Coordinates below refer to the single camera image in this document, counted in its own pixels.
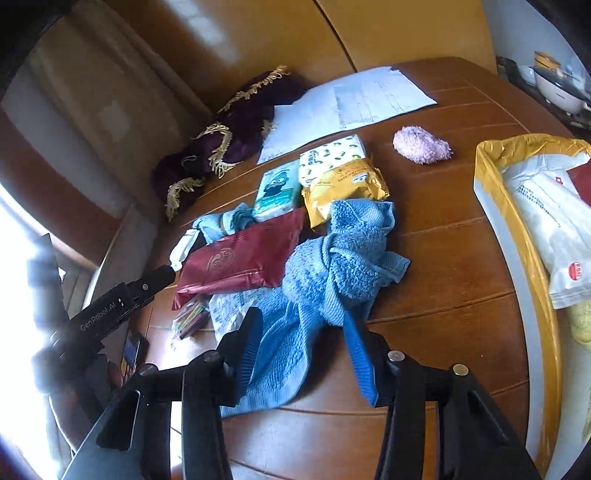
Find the white blue printed tissue pack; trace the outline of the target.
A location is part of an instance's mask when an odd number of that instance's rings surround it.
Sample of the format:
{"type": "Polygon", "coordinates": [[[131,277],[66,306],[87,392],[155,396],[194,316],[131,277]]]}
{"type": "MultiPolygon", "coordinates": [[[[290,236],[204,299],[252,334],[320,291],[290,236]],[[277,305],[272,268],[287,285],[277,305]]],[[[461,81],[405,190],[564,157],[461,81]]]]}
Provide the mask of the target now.
{"type": "Polygon", "coordinates": [[[208,302],[211,323],[216,343],[221,343],[224,335],[242,326],[250,307],[260,307],[260,303],[274,288],[257,288],[236,293],[214,294],[208,302]]]}

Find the large blue towel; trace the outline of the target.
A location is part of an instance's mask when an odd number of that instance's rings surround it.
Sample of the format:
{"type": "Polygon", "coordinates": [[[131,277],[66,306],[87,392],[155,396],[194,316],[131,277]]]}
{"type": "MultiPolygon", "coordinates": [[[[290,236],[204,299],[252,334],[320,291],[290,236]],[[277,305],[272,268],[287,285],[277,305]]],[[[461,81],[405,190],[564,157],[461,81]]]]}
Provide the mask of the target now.
{"type": "Polygon", "coordinates": [[[327,234],[304,241],[284,267],[279,287],[263,292],[263,339],[245,395],[224,418],[270,410],[297,397],[311,370],[322,329],[346,317],[365,322],[381,289],[400,282],[411,262],[388,250],[394,204],[332,202],[327,234]]]}

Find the small light blue cloth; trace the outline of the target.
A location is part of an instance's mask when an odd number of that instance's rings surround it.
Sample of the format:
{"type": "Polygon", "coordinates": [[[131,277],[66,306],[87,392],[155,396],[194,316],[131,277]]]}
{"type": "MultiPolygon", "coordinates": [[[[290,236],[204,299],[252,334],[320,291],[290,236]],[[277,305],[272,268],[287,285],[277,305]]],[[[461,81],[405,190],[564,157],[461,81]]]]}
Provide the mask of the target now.
{"type": "Polygon", "coordinates": [[[192,223],[191,232],[197,237],[201,235],[206,244],[211,244],[254,224],[256,218],[252,208],[240,203],[235,209],[223,213],[200,216],[192,223]]]}

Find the teal bear tissue pack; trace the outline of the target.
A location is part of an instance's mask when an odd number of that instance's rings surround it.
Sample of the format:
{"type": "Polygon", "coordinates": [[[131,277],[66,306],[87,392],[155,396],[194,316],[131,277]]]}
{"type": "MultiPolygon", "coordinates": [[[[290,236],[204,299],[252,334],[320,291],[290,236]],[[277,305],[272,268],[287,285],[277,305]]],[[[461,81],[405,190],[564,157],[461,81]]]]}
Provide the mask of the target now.
{"type": "Polygon", "coordinates": [[[300,162],[294,160],[263,174],[252,208],[252,215],[257,222],[270,220],[297,209],[301,197],[298,168],[300,162]]]}

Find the yellow orange tissue pack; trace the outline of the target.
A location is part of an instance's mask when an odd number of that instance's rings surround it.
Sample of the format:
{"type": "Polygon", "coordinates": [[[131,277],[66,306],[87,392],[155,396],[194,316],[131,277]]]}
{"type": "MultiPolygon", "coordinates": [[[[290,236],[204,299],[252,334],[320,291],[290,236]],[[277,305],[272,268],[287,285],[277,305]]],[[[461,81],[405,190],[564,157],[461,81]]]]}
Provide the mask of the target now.
{"type": "Polygon", "coordinates": [[[369,159],[356,159],[323,173],[301,191],[311,228],[331,217],[332,202],[349,199],[385,200],[389,187],[381,171],[369,159]]]}

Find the lemon print tissue pack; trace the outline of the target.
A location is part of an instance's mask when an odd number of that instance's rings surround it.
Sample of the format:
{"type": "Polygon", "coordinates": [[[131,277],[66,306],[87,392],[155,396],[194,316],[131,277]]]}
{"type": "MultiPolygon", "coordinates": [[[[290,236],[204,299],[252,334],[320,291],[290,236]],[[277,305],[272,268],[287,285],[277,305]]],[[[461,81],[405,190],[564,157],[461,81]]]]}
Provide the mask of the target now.
{"type": "Polygon", "coordinates": [[[298,157],[298,181],[303,187],[311,187],[325,172],[366,157],[365,147],[358,135],[336,139],[301,153],[298,157]]]}

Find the yellow cloth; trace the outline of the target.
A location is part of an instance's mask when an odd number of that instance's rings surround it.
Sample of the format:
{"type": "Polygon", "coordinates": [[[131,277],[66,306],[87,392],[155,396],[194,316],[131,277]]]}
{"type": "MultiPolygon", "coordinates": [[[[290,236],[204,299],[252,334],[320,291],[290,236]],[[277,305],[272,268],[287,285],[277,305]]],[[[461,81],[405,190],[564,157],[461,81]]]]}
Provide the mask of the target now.
{"type": "Polygon", "coordinates": [[[573,339],[586,350],[591,350],[591,301],[583,301],[567,308],[573,339]]]}

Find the pink fluffy soft ball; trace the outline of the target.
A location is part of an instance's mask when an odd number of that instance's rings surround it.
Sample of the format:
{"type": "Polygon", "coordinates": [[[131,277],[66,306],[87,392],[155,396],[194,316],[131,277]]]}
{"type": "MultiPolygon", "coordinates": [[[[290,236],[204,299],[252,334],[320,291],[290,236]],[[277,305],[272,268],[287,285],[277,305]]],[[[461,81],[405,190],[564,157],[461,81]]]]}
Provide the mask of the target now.
{"type": "Polygon", "coordinates": [[[453,155],[447,141],[420,126],[405,126],[394,133],[393,147],[400,155],[419,165],[449,160],[453,155]]]}

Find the dark red tissue pack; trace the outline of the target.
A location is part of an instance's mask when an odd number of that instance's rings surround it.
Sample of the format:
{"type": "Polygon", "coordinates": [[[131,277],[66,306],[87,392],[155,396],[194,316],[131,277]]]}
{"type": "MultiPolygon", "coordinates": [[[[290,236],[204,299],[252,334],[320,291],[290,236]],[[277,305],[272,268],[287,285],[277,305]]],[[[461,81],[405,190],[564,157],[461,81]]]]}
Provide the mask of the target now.
{"type": "Polygon", "coordinates": [[[568,174],[579,196],[591,206],[591,161],[570,169],[568,174]]]}

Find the black smartphone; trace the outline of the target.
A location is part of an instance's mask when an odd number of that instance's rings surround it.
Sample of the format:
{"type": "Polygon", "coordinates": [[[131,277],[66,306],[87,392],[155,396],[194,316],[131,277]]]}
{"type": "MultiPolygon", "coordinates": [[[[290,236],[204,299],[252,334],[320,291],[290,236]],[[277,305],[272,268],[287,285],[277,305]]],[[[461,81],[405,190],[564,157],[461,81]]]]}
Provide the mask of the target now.
{"type": "Polygon", "coordinates": [[[139,332],[129,331],[127,333],[119,364],[123,384],[131,378],[137,367],[144,362],[148,348],[149,342],[139,332]]]}

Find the coloured pens bundle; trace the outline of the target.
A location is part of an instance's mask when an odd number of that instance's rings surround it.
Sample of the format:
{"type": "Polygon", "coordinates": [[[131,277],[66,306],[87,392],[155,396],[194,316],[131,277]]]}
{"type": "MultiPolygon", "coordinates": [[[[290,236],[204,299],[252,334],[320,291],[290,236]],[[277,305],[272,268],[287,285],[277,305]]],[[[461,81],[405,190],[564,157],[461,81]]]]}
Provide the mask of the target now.
{"type": "Polygon", "coordinates": [[[189,300],[172,320],[173,337],[184,339],[192,335],[209,318],[208,301],[199,295],[189,300]]]}

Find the small white wipes packet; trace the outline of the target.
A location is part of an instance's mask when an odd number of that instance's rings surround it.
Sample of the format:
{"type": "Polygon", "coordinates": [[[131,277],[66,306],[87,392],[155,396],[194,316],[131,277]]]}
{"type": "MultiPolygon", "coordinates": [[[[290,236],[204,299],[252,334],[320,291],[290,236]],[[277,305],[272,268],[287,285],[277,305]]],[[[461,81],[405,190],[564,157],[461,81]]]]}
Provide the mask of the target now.
{"type": "Polygon", "coordinates": [[[198,240],[199,235],[200,231],[198,229],[190,228],[184,232],[176,243],[176,246],[172,248],[169,254],[169,264],[175,272],[182,269],[182,264],[188,257],[191,248],[198,240]]]}

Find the dark purple gold-fringed cloth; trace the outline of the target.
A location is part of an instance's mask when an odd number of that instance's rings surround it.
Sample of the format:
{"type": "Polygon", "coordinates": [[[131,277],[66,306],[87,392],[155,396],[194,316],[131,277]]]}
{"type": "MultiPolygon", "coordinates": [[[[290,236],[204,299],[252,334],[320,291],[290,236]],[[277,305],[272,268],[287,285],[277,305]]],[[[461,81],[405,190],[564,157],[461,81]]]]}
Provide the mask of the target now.
{"type": "Polygon", "coordinates": [[[163,157],[151,172],[151,185],[170,221],[204,193],[205,184],[221,178],[263,147],[274,108],[290,106],[310,84],[280,65],[240,86],[212,117],[211,125],[177,153],[163,157]]]}

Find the white paper sheets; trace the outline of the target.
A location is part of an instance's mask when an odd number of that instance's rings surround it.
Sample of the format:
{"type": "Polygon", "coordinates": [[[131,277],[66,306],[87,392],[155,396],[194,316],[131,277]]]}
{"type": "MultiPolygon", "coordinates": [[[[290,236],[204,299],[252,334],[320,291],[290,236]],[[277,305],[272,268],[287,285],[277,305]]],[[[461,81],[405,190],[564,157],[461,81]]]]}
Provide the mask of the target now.
{"type": "Polygon", "coordinates": [[[390,66],[362,71],[311,88],[290,105],[274,107],[273,127],[257,162],[263,164],[308,143],[389,120],[436,103],[390,66]]]}

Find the white electric cooking pot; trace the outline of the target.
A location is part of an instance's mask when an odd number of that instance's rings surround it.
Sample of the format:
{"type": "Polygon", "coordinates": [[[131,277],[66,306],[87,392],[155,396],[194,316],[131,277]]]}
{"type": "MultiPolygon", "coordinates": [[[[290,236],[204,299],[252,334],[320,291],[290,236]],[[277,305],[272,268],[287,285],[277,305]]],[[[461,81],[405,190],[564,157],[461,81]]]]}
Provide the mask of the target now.
{"type": "Polygon", "coordinates": [[[569,115],[590,111],[590,103],[585,95],[556,71],[539,66],[535,66],[533,71],[536,87],[548,103],[569,115]]]}

